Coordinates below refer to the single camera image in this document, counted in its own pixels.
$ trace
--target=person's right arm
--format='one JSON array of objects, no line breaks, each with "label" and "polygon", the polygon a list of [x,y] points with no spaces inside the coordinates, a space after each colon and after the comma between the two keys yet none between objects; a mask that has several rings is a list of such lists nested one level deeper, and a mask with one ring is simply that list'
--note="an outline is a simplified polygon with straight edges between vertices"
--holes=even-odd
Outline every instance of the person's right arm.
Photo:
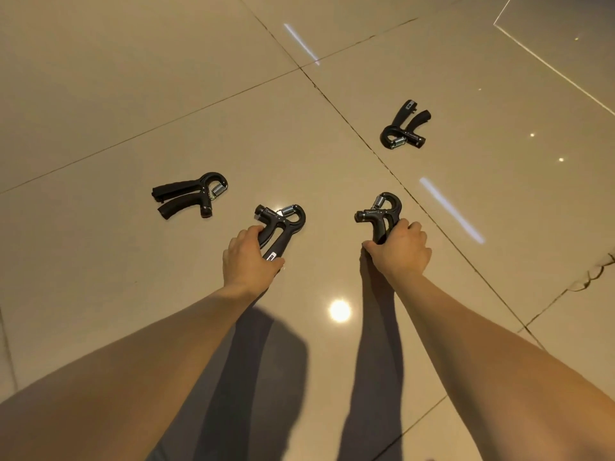
[{"label": "person's right arm", "polygon": [[402,219],[364,247],[404,303],[485,460],[615,460],[615,402],[423,276],[427,235]]}]

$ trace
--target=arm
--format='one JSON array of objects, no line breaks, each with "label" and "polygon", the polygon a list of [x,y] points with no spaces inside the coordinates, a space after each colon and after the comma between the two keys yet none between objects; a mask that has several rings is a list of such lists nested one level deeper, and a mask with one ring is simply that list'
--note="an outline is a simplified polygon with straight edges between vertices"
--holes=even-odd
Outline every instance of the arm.
[{"label": "arm", "polygon": [[385,244],[364,247],[404,303],[483,458],[615,459],[615,403],[425,278],[426,240],[419,223],[401,220]]},{"label": "arm", "polygon": [[224,287],[0,404],[3,460],[145,459],[222,338],[282,268],[283,259],[261,257],[260,230],[231,240]]}]

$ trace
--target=person's right hand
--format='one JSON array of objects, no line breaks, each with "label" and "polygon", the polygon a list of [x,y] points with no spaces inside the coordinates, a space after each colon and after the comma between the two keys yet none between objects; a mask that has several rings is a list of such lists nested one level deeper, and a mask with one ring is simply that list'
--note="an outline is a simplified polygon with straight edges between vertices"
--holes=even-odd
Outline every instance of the person's right hand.
[{"label": "person's right hand", "polygon": [[408,226],[408,220],[402,218],[384,244],[365,241],[363,247],[371,255],[376,268],[392,285],[397,277],[405,273],[422,275],[431,259],[431,249],[425,247],[426,242],[427,233],[421,231],[421,224],[415,221]]}]

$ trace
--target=hand gripper held in hand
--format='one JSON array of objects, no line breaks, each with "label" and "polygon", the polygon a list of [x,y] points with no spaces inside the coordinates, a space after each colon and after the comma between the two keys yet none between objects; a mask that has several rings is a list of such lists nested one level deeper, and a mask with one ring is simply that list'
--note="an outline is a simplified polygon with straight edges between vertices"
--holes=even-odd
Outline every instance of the hand gripper held in hand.
[{"label": "hand gripper held in hand", "polygon": [[[217,181],[211,192],[209,185]],[[171,199],[162,206],[158,207],[158,212],[168,220],[180,210],[191,205],[201,206],[201,216],[209,218],[212,215],[211,201],[228,189],[228,182],[219,173],[205,173],[199,179],[191,181],[172,182],[163,184],[152,189],[152,196],[158,202]]]},{"label": "hand gripper held in hand", "polygon": [[[389,201],[391,208],[383,209],[385,201]],[[373,225],[374,236],[373,241],[376,244],[383,244],[390,231],[399,222],[399,214],[402,211],[402,201],[390,192],[383,192],[378,197],[371,209],[361,210],[354,215],[354,220],[357,223],[369,222]],[[389,228],[384,224],[384,219],[389,222]]]},{"label": "hand gripper held in hand", "polygon": [[[276,228],[282,228],[282,234],[274,241],[272,246],[267,250],[263,258],[267,261],[272,261],[276,257],[281,257],[284,254],[284,249],[288,246],[291,237],[303,228],[306,223],[306,213],[301,206],[297,204],[289,205],[278,212],[272,209],[259,205],[254,213],[258,217],[258,221],[265,223],[265,229],[258,233],[258,244],[261,249],[269,242]],[[288,216],[297,214],[297,221],[288,220]]]},{"label": "hand gripper held in hand", "polygon": [[420,125],[427,123],[431,119],[431,113],[428,110],[423,110],[417,116],[411,119],[405,129],[402,128],[404,121],[416,111],[416,102],[408,100],[399,109],[393,123],[387,126],[380,134],[380,142],[388,149],[395,149],[403,146],[406,142],[412,144],[419,149],[425,143],[425,138],[414,133]]}]

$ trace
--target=tile floor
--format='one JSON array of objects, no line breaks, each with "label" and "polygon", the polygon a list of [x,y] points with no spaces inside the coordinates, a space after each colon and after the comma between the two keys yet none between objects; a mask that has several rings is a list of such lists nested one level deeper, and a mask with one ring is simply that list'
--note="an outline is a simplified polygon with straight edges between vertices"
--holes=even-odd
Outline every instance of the tile floor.
[{"label": "tile floor", "polygon": [[[384,190],[426,227],[430,279],[615,396],[615,266],[566,289],[615,247],[599,1],[2,0],[0,400],[211,292],[254,208],[299,203],[285,270],[170,458],[190,457],[249,329],[251,435],[230,442],[250,459],[478,459],[397,298],[362,294],[371,229],[352,216]],[[409,98],[427,143],[385,149]],[[207,171],[229,180],[212,218],[159,216],[152,186]]]}]

